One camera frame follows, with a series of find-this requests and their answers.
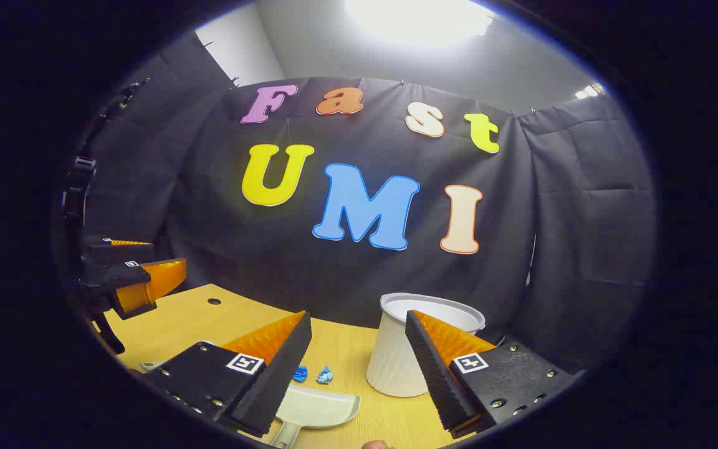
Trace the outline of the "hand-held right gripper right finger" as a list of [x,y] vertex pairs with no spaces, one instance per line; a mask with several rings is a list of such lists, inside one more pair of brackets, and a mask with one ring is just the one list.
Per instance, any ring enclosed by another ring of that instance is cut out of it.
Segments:
[[453,438],[519,420],[578,381],[517,339],[491,344],[421,311],[408,311],[405,334]]

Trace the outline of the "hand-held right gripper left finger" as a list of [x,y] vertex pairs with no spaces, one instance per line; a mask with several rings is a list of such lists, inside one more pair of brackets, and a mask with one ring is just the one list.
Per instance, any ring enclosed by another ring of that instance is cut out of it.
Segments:
[[311,338],[311,315],[301,311],[227,344],[194,343],[143,378],[205,420],[263,437]]

